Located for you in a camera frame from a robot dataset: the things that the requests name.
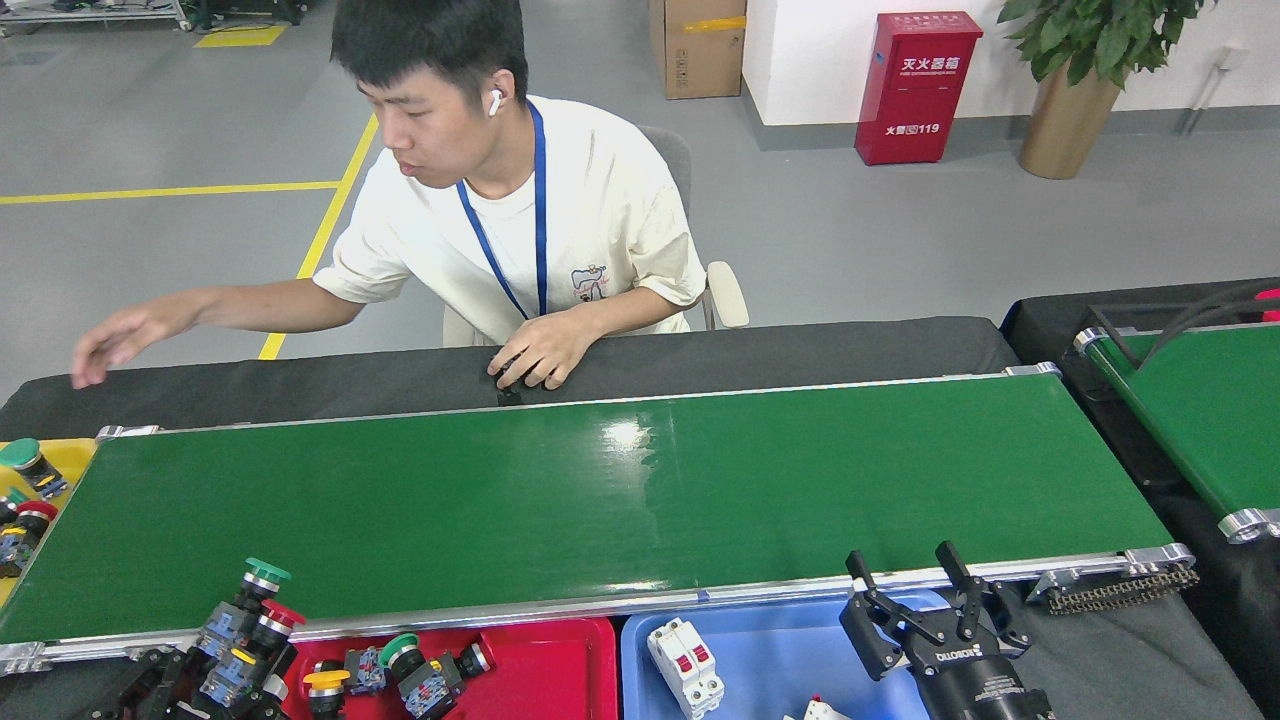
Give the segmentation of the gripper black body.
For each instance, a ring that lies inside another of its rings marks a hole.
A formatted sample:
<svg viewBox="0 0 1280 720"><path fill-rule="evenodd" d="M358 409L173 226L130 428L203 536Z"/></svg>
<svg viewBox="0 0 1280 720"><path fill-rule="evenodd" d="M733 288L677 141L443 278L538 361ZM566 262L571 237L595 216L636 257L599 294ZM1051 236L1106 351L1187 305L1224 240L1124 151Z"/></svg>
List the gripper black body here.
<svg viewBox="0 0 1280 720"><path fill-rule="evenodd" d="M1055 719L1047 694L1027 688L1000 652L983 646L936 648L924 643L904 655L932 719Z"/></svg>

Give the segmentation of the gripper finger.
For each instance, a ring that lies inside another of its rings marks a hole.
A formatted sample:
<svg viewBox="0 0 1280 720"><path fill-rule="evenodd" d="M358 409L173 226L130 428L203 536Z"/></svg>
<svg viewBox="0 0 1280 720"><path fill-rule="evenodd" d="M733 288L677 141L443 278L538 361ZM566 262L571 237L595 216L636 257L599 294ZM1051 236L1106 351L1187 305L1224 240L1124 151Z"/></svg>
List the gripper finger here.
<svg viewBox="0 0 1280 720"><path fill-rule="evenodd" d="M973 574L954 543L942 541L934 556L955 591L955 639L982 653L1023 655L1033 639L1021 623L1020 594L1004 582Z"/></svg>
<svg viewBox="0 0 1280 720"><path fill-rule="evenodd" d="M192 706L201 653L177 648L142 652L90 702L92 719L200 719Z"/></svg>
<svg viewBox="0 0 1280 720"><path fill-rule="evenodd" d="M860 551L851 551L845 566L852 578L852 588L840 623L872 680L879 682L908 659L901 642L904 637L919 635L936 647L945 643L945 633L929 628L923 612L891 600L878 589Z"/></svg>
<svg viewBox="0 0 1280 720"><path fill-rule="evenodd" d="M241 719L291 719L283 702L289 694L285 674L296 659L297 648L284 648L270 667L264 670L260 680L255 680L239 701Z"/></svg>

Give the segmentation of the person's right hand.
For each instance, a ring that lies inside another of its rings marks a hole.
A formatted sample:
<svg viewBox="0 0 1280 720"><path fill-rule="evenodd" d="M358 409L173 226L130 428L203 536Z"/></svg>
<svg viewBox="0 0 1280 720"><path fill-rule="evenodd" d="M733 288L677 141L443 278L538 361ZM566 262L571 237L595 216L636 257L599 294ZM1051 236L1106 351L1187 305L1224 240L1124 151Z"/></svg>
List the person's right hand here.
<svg viewBox="0 0 1280 720"><path fill-rule="evenodd" d="M114 366L195 327L204 306L198 292L184 291L115 311L77 340L70 361L70 387L84 389L104 383Z"/></svg>

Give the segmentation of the person's left hand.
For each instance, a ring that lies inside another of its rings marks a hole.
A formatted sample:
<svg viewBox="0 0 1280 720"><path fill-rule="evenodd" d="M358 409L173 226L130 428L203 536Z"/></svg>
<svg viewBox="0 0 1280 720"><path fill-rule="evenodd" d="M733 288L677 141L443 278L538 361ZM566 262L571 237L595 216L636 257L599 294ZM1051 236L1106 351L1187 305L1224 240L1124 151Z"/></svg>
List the person's left hand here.
<svg viewBox="0 0 1280 720"><path fill-rule="evenodd" d="M602 337L581 307L525 322L486 366L499 389L516 386L559 388Z"/></svg>

